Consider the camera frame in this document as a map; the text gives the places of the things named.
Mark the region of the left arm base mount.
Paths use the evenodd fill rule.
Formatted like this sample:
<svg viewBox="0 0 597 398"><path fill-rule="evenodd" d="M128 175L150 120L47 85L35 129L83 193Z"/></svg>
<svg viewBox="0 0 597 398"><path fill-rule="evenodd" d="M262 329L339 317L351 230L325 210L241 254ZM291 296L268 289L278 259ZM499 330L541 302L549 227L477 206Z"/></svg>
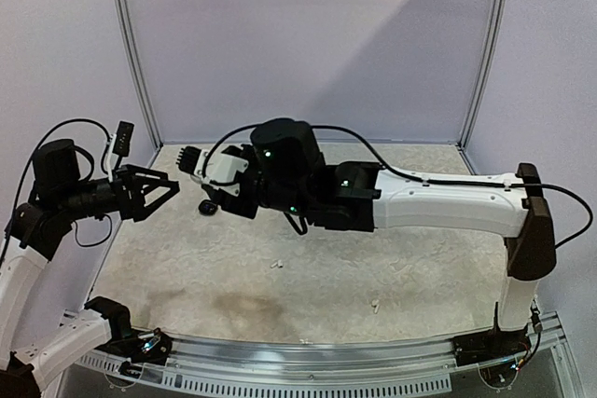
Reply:
<svg viewBox="0 0 597 398"><path fill-rule="evenodd" d="M98 312L109 324L108 339L97 350L126 358L131 364L166 365L174 342L159 327L147 331L134 329L130 310L102 296L88 301L84 309Z"/></svg>

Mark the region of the black earbud charging case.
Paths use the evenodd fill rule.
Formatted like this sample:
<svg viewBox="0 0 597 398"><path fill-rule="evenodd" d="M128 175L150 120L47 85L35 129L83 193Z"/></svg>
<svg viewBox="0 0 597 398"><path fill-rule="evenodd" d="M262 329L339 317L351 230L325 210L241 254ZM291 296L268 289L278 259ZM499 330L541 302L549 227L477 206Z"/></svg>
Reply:
<svg viewBox="0 0 597 398"><path fill-rule="evenodd" d="M213 216L217 211L218 205L208 199L202 200L198 206L198 212L203 216Z"/></svg>

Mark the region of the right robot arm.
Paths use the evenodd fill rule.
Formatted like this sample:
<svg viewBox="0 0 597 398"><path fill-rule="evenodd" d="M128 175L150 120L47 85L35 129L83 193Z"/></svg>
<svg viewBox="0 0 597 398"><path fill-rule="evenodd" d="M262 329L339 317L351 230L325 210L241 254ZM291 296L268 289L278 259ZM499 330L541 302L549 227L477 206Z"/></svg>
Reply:
<svg viewBox="0 0 597 398"><path fill-rule="evenodd" d="M300 234L309 226L363 232L425 226L497 235L507 263L497 325L481 344L492 357L517 344L537 286L556 265L553 220L536 166L483 177L405 172L381 157L330 165L315 126L305 121L275 118L248 130L248 144L219 141L199 153L190 172L222 210L250 219L261 208L275 210Z"/></svg>

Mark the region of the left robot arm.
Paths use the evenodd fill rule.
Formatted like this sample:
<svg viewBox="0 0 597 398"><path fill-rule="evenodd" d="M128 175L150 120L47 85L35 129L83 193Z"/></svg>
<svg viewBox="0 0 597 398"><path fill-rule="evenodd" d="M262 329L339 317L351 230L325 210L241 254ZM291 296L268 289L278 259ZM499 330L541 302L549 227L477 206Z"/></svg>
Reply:
<svg viewBox="0 0 597 398"><path fill-rule="evenodd" d="M118 213L141 222L173 198L179 184L165 172L123 165L105 178L82 176L83 149L71 139L42 145L32 154L34 184L6 228L1 265L1 394L38 397L61 372L94 349L125 365L164 365L173 340L161 329L132 328L129 309L106 297L84 304L74 319L35 343L16 348L13 339L26 301L62 239L78 221Z"/></svg>

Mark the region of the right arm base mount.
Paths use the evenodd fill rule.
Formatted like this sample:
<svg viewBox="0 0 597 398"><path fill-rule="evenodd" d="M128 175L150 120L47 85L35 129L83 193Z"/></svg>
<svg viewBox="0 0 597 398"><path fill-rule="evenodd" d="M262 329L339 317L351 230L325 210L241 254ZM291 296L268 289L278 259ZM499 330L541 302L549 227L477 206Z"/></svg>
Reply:
<svg viewBox="0 0 597 398"><path fill-rule="evenodd" d="M523 357L514 363L513 368L520 370L536 354L541 343L543 325L540 310L533 301L530 307L531 324L536 334L536 342L531 343L527 334L528 325L521 330L505 331L499 326L498 303L494 305L493 326L489 330L454 336L451 346L458 366L479 364L498 358L508 358L524 352Z"/></svg>

